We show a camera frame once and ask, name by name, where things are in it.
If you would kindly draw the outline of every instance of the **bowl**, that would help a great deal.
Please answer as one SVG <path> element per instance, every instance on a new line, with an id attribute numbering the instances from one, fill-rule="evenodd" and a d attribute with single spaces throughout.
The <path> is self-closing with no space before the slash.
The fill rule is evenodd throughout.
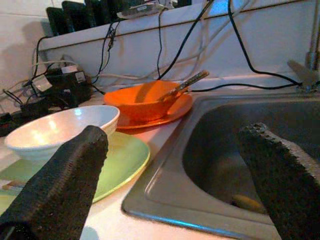
<path id="1" fill-rule="evenodd" d="M 93 105 L 72 108 L 31 121 L 4 140 L 22 159 L 43 164 L 57 149 L 88 125 L 100 127 L 110 136 L 117 128 L 120 111 L 114 106 Z"/>
<path id="2" fill-rule="evenodd" d="M 175 82 L 157 80 L 108 92 L 103 100 L 107 105 L 119 108 L 121 114 L 136 122 L 150 122 L 164 117 L 181 96 L 178 94 L 164 101 L 157 100 L 178 85 Z"/>

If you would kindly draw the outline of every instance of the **orange plate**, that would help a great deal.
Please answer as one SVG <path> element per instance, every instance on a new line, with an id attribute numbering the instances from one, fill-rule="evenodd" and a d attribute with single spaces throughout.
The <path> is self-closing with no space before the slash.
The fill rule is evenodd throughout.
<path id="1" fill-rule="evenodd" d="M 183 94 L 171 106 L 171 108 L 167 112 L 167 115 L 157 120 L 149 122 L 138 122 L 131 120 L 128 116 L 124 114 L 121 114 L 119 117 L 117 129 L 141 129 L 170 123 L 185 115 L 192 108 L 192 105 L 192 97 L 190 95 Z"/>

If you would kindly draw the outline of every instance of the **sink basin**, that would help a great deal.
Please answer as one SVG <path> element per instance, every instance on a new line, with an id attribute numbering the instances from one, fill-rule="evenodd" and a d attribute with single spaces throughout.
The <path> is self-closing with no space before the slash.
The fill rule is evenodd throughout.
<path id="1" fill-rule="evenodd" d="M 280 239 L 267 214 L 232 205 L 234 195 L 258 203 L 235 137 L 265 123 L 320 159 L 320 95 L 200 97 L 126 199 L 124 212 L 238 239 Z"/>

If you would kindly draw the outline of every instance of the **electronic device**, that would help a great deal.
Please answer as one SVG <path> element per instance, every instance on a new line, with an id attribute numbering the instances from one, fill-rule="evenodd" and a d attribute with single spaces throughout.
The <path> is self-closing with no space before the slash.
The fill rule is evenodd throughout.
<path id="1" fill-rule="evenodd" d="M 117 16 L 122 19 L 134 19 L 145 15 L 159 13 L 163 9 L 173 9 L 177 5 L 177 0 L 140 0 L 139 5 L 130 6 L 127 9 L 117 12 Z"/>
<path id="2" fill-rule="evenodd" d="M 41 96 L 45 96 L 50 105 L 76 108 L 91 98 L 91 79 L 76 66 L 49 69 L 44 76 L 51 87 L 42 90 Z"/>
<path id="3" fill-rule="evenodd" d="M 32 80 L 38 97 L 20 105 L 20 110 L 0 114 L 0 137 L 16 128 L 48 114 L 88 101 L 92 95 L 91 79 L 77 66 L 48 69 L 45 75 Z"/>
<path id="4" fill-rule="evenodd" d="M 84 3 L 86 12 L 90 15 L 89 19 L 94 21 L 95 26 L 101 26 L 111 22 L 110 9 L 107 4 L 103 5 L 100 0 L 84 0 Z"/>
<path id="5" fill-rule="evenodd" d="M 46 14 L 48 15 L 51 31 L 54 36 L 67 34 L 69 32 L 62 8 L 48 7 Z"/>
<path id="6" fill-rule="evenodd" d="M 95 20 L 92 15 L 87 14 L 86 5 L 83 3 L 63 1 L 62 9 L 70 33 L 95 27 Z"/>

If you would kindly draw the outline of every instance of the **countertop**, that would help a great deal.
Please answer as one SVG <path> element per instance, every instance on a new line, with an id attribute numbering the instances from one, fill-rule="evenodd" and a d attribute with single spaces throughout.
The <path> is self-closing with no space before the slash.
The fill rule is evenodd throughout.
<path id="1" fill-rule="evenodd" d="M 82 105 L 98 105 L 101 103 L 102 98 L 96 95 Z M 147 143 L 151 150 L 149 161 L 152 161 L 179 122 L 180 120 L 177 120 L 162 126 L 123 132 L 133 135 Z M 16 154 L 5 147 L 4 139 L 4 137 L 0 138 L 0 171 L 19 159 Z M 138 219 L 123 213 L 121 211 L 122 201 L 142 172 L 143 171 L 111 195 L 92 205 L 82 232 L 81 240 L 227 239 L 187 228 Z"/>

